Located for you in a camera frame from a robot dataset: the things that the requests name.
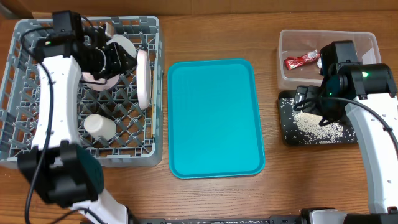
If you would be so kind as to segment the grey bowl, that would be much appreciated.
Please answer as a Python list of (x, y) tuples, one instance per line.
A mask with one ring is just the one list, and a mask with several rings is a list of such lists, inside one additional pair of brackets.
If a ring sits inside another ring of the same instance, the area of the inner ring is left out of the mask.
[(137, 58), (137, 49), (134, 44), (125, 36), (114, 34), (113, 37), (107, 41), (107, 45), (117, 43), (120, 45), (131, 57)]

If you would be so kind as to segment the white round plate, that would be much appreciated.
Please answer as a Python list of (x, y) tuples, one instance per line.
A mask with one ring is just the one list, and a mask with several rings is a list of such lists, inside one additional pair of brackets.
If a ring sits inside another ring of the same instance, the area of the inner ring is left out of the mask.
[(152, 92), (150, 60), (145, 50), (137, 52), (136, 85), (138, 104), (144, 110), (150, 105)]

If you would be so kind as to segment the pink shallow bowl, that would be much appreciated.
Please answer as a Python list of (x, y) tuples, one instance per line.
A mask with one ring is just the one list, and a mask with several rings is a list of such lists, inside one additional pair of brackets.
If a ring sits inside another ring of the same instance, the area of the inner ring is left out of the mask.
[(90, 73), (82, 73), (83, 81), (85, 81), (85, 85), (95, 91), (103, 91), (108, 90), (114, 87), (119, 81), (120, 75), (116, 75), (110, 79), (100, 78), (99, 80), (95, 80), (94, 76)]

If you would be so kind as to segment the red snack wrapper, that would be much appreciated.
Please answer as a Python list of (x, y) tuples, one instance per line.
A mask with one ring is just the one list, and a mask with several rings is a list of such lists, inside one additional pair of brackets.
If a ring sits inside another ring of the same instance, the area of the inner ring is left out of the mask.
[(295, 68), (301, 67), (303, 65), (316, 62), (320, 58), (320, 54), (317, 50), (307, 52), (306, 54), (299, 57), (287, 57), (284, 60), (284, 65), (288, 70), (293, 70)]

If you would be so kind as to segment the white paper cup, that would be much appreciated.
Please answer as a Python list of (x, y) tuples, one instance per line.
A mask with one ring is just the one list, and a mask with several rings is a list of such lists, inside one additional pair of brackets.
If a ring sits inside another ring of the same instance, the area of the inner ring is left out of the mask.
[(91, 114), (86, 117), (83, 123), (84, 129), (96, 140), (103, 137), (109, 141), (116, 134), (114, 121), (99, 114)]

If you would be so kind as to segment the white tissue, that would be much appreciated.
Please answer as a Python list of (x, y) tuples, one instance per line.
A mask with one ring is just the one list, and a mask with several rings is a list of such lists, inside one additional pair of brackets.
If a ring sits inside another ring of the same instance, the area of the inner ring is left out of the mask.
[(321, 60), (321, 58), (319, 58), (317, 60), (317, 66), (318, 66), (318, 68), (322, 68), (322, 60)]

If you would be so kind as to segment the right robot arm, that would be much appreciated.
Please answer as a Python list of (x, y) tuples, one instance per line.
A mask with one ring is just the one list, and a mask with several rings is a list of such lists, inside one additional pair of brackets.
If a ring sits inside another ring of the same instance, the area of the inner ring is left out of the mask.
[(293, 110), (317, 114), (320, 126), (347, 119), (366, 171), (369, 213), (307, 208), (296, 223), (397, 223), (397, 87), (384, 63), (362, 64), (350, 40), (320, 51), (320, 87), (297, 88)]

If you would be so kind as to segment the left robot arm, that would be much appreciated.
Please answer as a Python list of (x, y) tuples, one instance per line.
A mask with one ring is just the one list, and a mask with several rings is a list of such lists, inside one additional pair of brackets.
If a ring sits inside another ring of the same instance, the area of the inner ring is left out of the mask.
[(137, 53), (124, 36), (106, 26), (84, 27), (77, 12), (52, 15), (50, 34), (38, 40), (30, 56), (39, 65), (39, 115), (31, 149), (18, 156), (29, 192), (93, 223), (135, 223), (130, 209), (105, 189), (101, 164), (83, 148), (78, 132), (77, 93), (82, 75), (107, 85), (137, 65)]

